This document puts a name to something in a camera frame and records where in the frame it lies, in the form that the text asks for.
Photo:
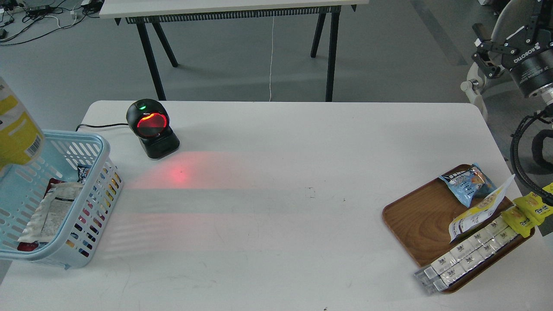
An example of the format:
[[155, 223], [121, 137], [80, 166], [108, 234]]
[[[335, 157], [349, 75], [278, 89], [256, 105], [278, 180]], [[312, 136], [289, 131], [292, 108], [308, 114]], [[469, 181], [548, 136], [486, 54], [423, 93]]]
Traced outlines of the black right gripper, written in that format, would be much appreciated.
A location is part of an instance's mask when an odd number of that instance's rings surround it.
[[472, 25], [477, 50], [472, 55], [479, 69], [495, 79], [510, 73], [524, 97], [552, 97], [552, 0], [527, 0], [532, 3], [529, 20], [503, 44], [493, 42], [482, 23]]

